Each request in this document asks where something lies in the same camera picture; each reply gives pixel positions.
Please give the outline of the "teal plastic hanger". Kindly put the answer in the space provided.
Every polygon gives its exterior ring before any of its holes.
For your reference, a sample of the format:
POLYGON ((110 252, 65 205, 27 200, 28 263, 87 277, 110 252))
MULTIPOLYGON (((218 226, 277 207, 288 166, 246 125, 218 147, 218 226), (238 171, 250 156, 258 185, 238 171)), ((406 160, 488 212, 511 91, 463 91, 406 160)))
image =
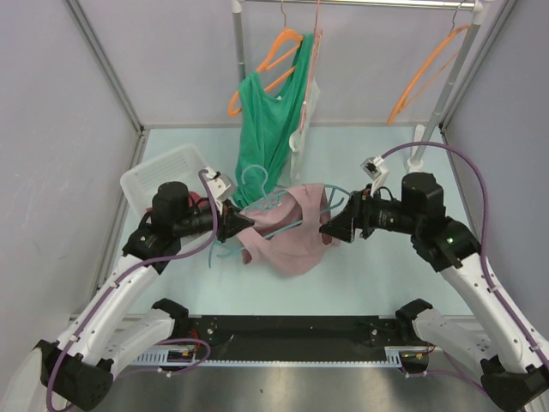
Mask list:
MULTIPOLYGON (((285 187, 277 187, 275 190, 271 191, 270 193, 267 193, 265 187, 266 187, 266 184, 268 183, 268 171, 263 166, 260 166, 257 164, 247 166, 241 172, 241 180, 243 185, 245 185, 246 174, 250 170, 254 170, 254 169, 259 170, 262 173, 262 181, 260 184, 262 197, 259 200, 255 201, 254 203, 251 203, 250 205, 246 206, 244 208, 244 211, 254 211, 254 210, 266 211, 266 210, 271 210, 271 209, 274 209, 275 207, 281 206, 282 197, 285 193, 288 193, 288 190, 285 187)), ((324 186, 324 188, 330 189, 330 193, 328 196, 328 206, 324 209, 321 209, 320 214, 327 213, 336 208, 339 208, 343 204, 343 201, 350 197, 350 192, 341 188, 340 186, 327 184, 324 186)), ((222 244, 219 240, 215 240, 211 244, 208 252, 208 267, 210 269, 213 266, 214 252, 216 248, 226 249, 226 252, 219 253, 216 255, 216 257, 220 259, 229 258, 245 250, 243 246, 230 247, 225 244, 222 244)))

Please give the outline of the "pink tank top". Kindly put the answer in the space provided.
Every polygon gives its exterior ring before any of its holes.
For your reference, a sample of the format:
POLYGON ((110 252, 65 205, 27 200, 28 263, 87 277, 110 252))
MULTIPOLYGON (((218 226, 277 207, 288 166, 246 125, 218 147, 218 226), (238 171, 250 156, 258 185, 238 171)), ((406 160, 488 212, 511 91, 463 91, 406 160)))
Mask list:
POLYGON ((248 208, 242 215, 254 225, 237 234, 244 264, 268 264, 282 276, 300 276, 321 263, 340 244, 320 233, 331 213, 323 184, 297 185, 282 193, 271 209, 248 208))

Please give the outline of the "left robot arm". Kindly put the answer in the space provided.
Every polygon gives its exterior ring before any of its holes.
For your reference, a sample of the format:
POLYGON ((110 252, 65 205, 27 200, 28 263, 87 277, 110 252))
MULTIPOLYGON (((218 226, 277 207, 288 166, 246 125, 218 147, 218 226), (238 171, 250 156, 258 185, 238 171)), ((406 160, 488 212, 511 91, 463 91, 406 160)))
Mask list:
POLYGON ((159 186, 99 292, 55 341, 37 343, 47 410, 55 410, 55 397, 67 403, 66 410, 96 408, 120 373, 157 344, 209 346, 190 334, 188 310, 169 299, 155 302, 138 323, 117 330, 170 262, 192 257, 251 225, 230 201, 234 185, 227 176, 201 170, 199 179, 206 192, 201 200, 182 182, 159 186))

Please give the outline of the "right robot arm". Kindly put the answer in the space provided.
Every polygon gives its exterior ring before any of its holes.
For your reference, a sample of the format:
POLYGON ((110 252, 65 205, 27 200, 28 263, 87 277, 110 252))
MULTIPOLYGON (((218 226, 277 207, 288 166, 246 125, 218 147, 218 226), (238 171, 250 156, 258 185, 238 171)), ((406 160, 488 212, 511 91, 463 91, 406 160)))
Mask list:
POLYGON ((399 200, 383 199, 372 185, 352 192, 320 232, 351 243, 377 229, 408 235, 416 253, 462 297, 486 334, 478 337, 428 302, 414 300, 397 312, 395 333, 402 342, 421 340, 441 348, 480 379, 503 411, 519 411, 547 391, 547 339, 510 298, 468 227, 447 216, 443 187, 432 174, 405 175, 399 200))

